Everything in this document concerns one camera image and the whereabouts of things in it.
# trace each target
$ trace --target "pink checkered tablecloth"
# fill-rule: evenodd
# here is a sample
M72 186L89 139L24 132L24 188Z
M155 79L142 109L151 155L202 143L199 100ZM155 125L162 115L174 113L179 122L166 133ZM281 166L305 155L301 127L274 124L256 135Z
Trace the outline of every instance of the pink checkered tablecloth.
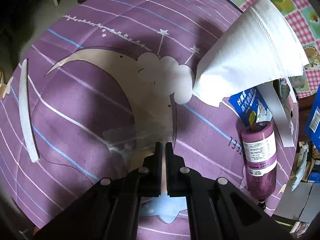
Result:
M254 0L230 0L245 11ZM271 0L299 38L310 64L304 67L304 86L296 88L300 98L318 90L320 83L320 18L308 0Z
M296 33L301 44L308 44L315 41L308 23L300 11L288 14L285 18Z

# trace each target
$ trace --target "cloud print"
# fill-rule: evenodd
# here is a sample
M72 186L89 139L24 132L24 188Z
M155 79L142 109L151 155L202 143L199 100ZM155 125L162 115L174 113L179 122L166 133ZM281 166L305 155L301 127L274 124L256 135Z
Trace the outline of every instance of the cloud print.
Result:
M179 65L173 57L158 58L157 55L146 52L138 58L139 77L154 83L158 95L168 96L174 93L177 104L185 104L192 97L195 77L186 65Z

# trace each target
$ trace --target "purple bottle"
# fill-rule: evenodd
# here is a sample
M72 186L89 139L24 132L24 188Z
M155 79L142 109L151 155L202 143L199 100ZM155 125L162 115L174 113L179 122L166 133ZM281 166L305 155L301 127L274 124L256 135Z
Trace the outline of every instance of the purple bottle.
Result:
M265 199L276 189L276 140L270 121L254 123L241 132L252 197L265 209Z

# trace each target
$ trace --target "bottle label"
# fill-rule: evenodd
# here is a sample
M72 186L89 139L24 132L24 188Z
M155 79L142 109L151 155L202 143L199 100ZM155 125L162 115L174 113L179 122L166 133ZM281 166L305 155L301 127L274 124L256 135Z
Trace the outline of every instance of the bottle label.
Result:
M252 176L263 176L277 164L275 133L258 142L243 142L248 172Z

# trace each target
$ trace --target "blue stripe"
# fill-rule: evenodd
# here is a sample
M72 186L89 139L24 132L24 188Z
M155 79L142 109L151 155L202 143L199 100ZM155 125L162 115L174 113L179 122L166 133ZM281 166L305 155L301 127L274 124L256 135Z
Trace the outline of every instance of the blue stripe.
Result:
M126 5L130 5L130 6L132 6L132 7L135 7L135 8L139 8L139 9L145 10L145 11L147 11L147 12L149 12L149 13L152 13L152 14L160 17L161 19L164 19L164 20L167 21L167 22L172 23L173 25L176 25L177 27L181 28L182 30L184 30L184 31L186 31L186 32L188 32L188 33L190 33L190 34L192 34L193 36L196 36L197 38L199 38L199 39L201 39L201 40L204 40L203 38L201 38L201 37L193 34L192 32L188 31L187 29L183 28L182 26L180 26L180 25L178 25L178 24L176 24L176 23L174 23L174 22L172 22L172 21L170 21L170 20L168 20L168 19L166 19L166 18L163 18L162 16L160 16L160 15L158 15L158 14L156 14L156 13L154 13L154 12L152 12L152 11L146 9L146 8L143 8L143 7L140 7L140 6L135 6L135 5L133 5L133 4L126 3L126 2L121 2L121 1L117 1L117 0L109 0L109 1L123 3L123 4L126 4Z
M82 47L80 44L75 43L74 41L69 40L69 39L67 39L67 38L65 38L65 37L63 37L63 36L61 36L61 35L57 34L56 32L54 32L54 31L53 31L53 30L51 30L51 29L47 29L47 30L48 30L49 32L53 33L54 35L56 35L57 37L59 37L59 38L61 38L61 39L65 40L65 41L70 42L71 44L73 44L73 45L77 46L77 48L81 48L81 49L83 49L83 48L84 48L84 47Z
M32 202L33 202L34 204L36 204L36 206L37 206L38 208L40 208L44 213L46 213L46 214L52 219L52 216L50 216L46 211L44 211L44 210L28 195L28 193L21 187L21 185L19 184L19 182L16 180L16 178L15 178L15 177L13 176L13 174L11 173L11 171L10 171L7 163L5 162L5 160L4 160L4 158L3 158L3 155L2 155L2 152L0 152L0 154L1 154L1 156L2 156L2 159L3 159L3 161L4 161L5 166L7 166L7 168L8 168L8 170L9 170L11 176L12 176L13 179L17 182L17 185L18 185L18 186L22 189L22 191L32 200Z
M197 113L195 110L193 110L190 106L183 104L183 106L188 109L190 112L192 112L193 114L195 114L196 116L198 116L200 119L202 119L203 121L205 121L208 125L210 125L212 128L214 128L218 133L220 133L223 137L227 138L229 141L231 140L231 137L229 137L228 135L226 135L223 131L221 131L218 127L216 127L214 124L212 124L209 120L207 120L206 118L204 118L201 114ZM241 145L239 143L236 144L236 146L241 148Z
M19 104L19 100L16 96L16 93L14 92L12 86L10 85L11 91L17 101L17 103ZM62 151L60 151L57 147L55 147L54 145L52 145L46 137L44 137L32 124L33 130L53 149L55 150L57 153L59 153L60 155L62 155L63 157L65 157L68 161L70 161L74 166L76 166L78 169L80 169L83 173L87 174L88 176L99 180L99 178L97 176L94 176L93 174L91 174L90 172L86 171L84 168L82 168L78 163L76 163L73 159L71 159L68 155L66 155L65 153L63 153Z

